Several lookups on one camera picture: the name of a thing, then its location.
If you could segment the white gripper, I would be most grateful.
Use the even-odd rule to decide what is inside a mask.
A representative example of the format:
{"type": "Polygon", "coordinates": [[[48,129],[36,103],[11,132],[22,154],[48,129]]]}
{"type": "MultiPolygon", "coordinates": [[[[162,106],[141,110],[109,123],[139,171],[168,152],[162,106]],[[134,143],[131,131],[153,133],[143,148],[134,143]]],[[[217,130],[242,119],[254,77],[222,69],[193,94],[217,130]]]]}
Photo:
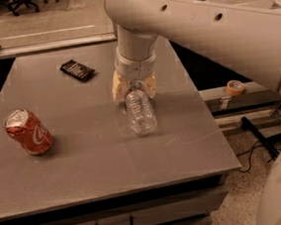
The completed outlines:
{"type": "Polygon", "coordinates": [[[156,54],[152,54],[147,59],[132,60],[122,56],[119,50],[115,54],[115,68],[113,74],[112,97],[117,104],[125,101],[125,96],[130,89],[130,81],[140,81],[146,95],[153,98],[156,90],[154,62],[156,54]]]}

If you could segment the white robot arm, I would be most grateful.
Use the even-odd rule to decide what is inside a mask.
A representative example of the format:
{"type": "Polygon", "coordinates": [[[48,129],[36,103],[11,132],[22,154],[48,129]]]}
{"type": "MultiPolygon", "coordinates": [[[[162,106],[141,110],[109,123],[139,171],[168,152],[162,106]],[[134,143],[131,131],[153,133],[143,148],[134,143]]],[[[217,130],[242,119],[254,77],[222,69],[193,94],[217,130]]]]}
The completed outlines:
{"type": "MultiPolygon", "coordinates": [[[[163,36],[281,95],[281,11],[192,0],[103,0],[118,26],[116,73],[125,81],[153,71],[163,36]]],[[[256,225],[281,225],[281,154],[259,201],[256,225]]]]}

